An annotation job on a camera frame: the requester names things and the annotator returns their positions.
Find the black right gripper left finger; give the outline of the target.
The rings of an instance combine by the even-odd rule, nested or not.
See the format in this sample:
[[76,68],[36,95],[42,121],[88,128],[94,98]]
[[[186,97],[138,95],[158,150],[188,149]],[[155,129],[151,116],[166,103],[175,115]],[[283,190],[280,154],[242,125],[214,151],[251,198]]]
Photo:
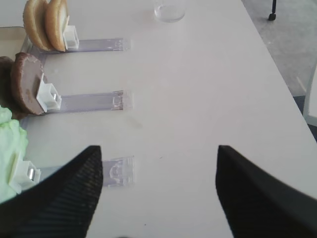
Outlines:
[[0,205],[2,238],[84,238],[103,187],[101,147],[74,159]]

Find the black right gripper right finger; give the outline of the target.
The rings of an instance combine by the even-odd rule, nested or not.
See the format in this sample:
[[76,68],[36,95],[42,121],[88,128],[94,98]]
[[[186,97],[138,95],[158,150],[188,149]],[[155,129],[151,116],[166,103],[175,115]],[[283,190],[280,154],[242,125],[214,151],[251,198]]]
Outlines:
[[216,192],[235,238],[315,238],[317,200],[220,145]]

